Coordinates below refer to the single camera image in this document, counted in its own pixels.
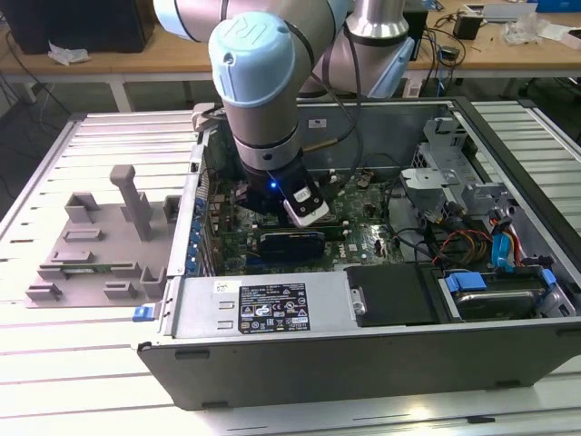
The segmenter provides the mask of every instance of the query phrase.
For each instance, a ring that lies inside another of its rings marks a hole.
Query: blue latch
[[[541,277],[547,284],[548,289],[556,285],[556,277],[551,270],[541,271]]]
[[[482,291],[487,288],[480,272],[453,272],[446,278],[450,292]]]
[[[133,322],[149,322],[155,321],[155,304],[145,304],[135,308]]]

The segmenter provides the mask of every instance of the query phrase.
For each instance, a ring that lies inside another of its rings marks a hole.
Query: yellow wire
[[[508,236],[508,239],[510,240],[510,249],[512,251],[512,257],[514,259],[515,258],[515,241],[514,241],[514,239],[512,239],[512,235],[510,233],[503,232],[502,234],[505,234],[506,236]]]

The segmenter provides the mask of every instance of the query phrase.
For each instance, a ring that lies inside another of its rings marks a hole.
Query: motherboard
[[[219,275],[338,271],[355,264],[403,263],[382,214],[384,183],[346,184],[330,213],[298,229],[237,205],[236,184],[221,181],[209,198]]]

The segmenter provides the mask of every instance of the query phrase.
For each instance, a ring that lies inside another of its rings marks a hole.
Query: white paper
[[[48,52],[48,57],[55,60],[59,64],[69,66],[69,64],[76,64],[79,62],[86,62],[91,60],[89,53],[83,48],[78,50],[69,50],[68,48],[62,48],[53,45],[50,41],[48,42],[48,45],[51,47],[51,51]]]
[[[546,39],[552,39],[553,41],[560,41],[564,34],[573,29],[574,27],[568,27],[566,25],[554,25],[549,23],[541,29],[538,35]]]

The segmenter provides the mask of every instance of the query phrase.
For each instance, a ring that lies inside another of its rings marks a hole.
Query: black box
[[[476,39],[482,19],[482,16],[458,14],[454,25],[454,36],[457,39]]]
[[[48,42],[89,52],[141,52],[153,33],[151,0],[0,0],[16,42],[28,55]]]
[[[414,51],[410,60],[418,59],[421,37],[424,35],[426,20],[428,20],[428,9],[419,0],[408,0],[403,10],[403,17],[409,25],[408,36],[415,41]]]

